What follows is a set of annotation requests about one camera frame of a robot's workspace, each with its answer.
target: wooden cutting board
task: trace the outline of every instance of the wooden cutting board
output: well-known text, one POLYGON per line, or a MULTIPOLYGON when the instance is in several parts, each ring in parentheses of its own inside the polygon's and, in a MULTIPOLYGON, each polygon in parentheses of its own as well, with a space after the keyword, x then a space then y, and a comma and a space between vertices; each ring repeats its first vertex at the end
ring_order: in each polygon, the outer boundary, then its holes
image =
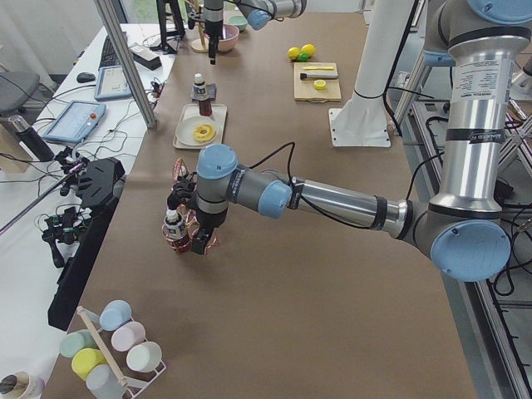
POLYGON ((293 64, 293 98, 296 101, 341 101, 340 79, 326 81, 325 90, 316 90, 314 81, 302 81, 299 78, 300 73, 312 74, 338 74, 335 62, 295 62, 293 64), (333 71, 324 70, 305 70, 304 67, 333 67, 333 71))

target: pink bowl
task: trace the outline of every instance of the pink bowl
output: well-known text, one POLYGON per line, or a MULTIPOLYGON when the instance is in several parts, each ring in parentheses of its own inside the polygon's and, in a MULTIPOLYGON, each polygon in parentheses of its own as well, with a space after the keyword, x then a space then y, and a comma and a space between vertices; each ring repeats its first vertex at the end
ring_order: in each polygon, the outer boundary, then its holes
POLYGON ((224 24, 224 37, 225 39, 220 39, 218 43, 219 52, 230 52, 233 50, 233 47, 236 46, 236 42, 239 40, 240 30, 233 26, 224 24))

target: yellow ring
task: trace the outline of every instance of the yellow ring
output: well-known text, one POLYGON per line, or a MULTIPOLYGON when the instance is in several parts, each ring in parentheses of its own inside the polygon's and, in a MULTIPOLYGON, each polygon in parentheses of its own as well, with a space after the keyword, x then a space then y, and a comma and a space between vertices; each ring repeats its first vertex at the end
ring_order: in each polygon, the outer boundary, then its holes
POLYGON ((316 90, 325 90, 327 88, 327 82, 322 79, 314 81, 314 88, 316 90))

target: donut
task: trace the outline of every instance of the donut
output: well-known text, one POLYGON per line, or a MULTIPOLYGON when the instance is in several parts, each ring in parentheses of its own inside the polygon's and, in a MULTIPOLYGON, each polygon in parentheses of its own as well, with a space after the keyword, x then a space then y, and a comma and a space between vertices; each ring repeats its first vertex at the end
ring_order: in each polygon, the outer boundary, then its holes
POLYGON ((216 135, 216 131, 214 130, 214 127, 212 125, 197 125, 194 128, 194 131, 192 132, 192 137, 194 140, 198 142, 205 142, 212 140, 212 138, 216 135))

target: white desk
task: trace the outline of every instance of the white desk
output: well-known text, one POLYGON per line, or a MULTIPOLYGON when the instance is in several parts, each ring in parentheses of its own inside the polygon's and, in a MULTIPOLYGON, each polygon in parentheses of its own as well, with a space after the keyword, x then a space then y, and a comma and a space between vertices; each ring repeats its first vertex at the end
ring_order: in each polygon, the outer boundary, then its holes
MULTIPOLYGON (((159 29, 158 25, 151 24, 124 25, 123 28, 128 34, 129 44, 142 43, 146 38, 156 35, 159 29)), ((106 31, 102 28, 59 87, 57 94, 81 86, 76 81, 76 76, 80 72, 91 72, 97 76, 101 47, 105 37, 106 31)), ((175 56, 160 55, 160 58, 162 66, 155 71, 150 71, 136 64, 146 89, 150 88, 150 82, 154 77, 164 81, 170 74, 175 56)), ((70 92, 60 98, 64 101, 94 101, 93 96, 94 87, 91 87, 70 92)), ((105 118, 87 137, 86 141, 90 144, 83 145, 81 148, 90 152, 96 150, 102 137, 109 129, 114 128, 116 122, 126 114, 126 109, 132 100, 133 98, 107 101, 105 118)), ((58 116, 64 106, 64 103, 52 101, 39 118, 58 116)), ((136 112, 138 112, 138 108, 135 103, 132 103, 128 115, 136 112)), ((37 123, 35 128, 40 129, 42 126, 43 124, 37 123)), ((135 161, 135 157, 130 155, 137 154, 146 131, 146 125, 142 116, 137 114, 121 124, 120 130, 127 133, 123 149, 119 150, 126 136, 118 134, 113 141, 105 143, 107 147, 118 150, 118 152, 104 149, 98 153, 98 157, 116 156, 124 165, 126 173, 129 174, 135 161)), ((57 153, 63 147, 51 145, 51 148, 57 153)), ((59 169, 58 163, 35 165, 43 170, 47 166, 50 166, 50 170, 59 169)), ((8 175, 0 171, 0 181, 34 180, 41 175, 32 167, 26 173, 19 175, 8 175)), ((46 178, 42 182, 42 190, 52 185, 54 181, 51 178, 46 178)), ((0 184, 2 203, 0 225, 5 225, 36 197, 37 182, 0 184)), ((0 278, 0 303, 2 304, 0 309, 0 320, 2 320, 2 329, 0 329, 0 378, 14 372, 27 371, 47 380, 52 372, 59 343, 65 333, 48 326, 47 310, 57 290, 57 279, 61 270, 54 267, 50 248, 41 240, 41 232, 35 227, 33 221, 42 213, 55 214, 58 205, 79 204, 79 202, 80 200, 72 191, 67 197, 61 197, 58 192, 54 192, 0 238, 0 269, 2 270, 2 278, 0 278)), ((74 248, 69 248, 64 244, 59 244, 58 248, 66 255, 66 258, 67 250, 74 251, 74 248)))

